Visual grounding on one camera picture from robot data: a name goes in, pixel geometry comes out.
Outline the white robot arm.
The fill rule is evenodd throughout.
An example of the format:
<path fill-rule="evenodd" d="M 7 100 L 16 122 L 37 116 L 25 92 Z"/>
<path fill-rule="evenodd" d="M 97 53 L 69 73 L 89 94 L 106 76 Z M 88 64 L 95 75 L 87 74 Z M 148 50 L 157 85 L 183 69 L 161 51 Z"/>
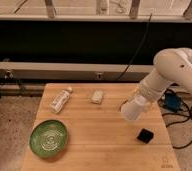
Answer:
<path fill-rule="evenodd" d="M 159 51 L 153 70 L 139 83 L 138 93 L 148 101 L 157 101 L 173 83 L 192 95 L 192 49 L 172 48 Z"/>

